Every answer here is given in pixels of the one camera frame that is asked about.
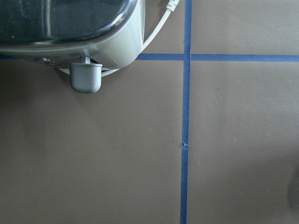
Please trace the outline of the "white chrome toaster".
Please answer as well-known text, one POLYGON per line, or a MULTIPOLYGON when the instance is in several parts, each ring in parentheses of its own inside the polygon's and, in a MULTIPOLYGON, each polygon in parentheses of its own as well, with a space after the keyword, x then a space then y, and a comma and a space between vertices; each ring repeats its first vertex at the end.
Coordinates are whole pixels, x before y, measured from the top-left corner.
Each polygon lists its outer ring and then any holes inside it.
POLYGON ((3 0, 0 52, 64 70, 72 89, 95 93, 108 70, 140 54, 144 25, 143 0, 3 0))

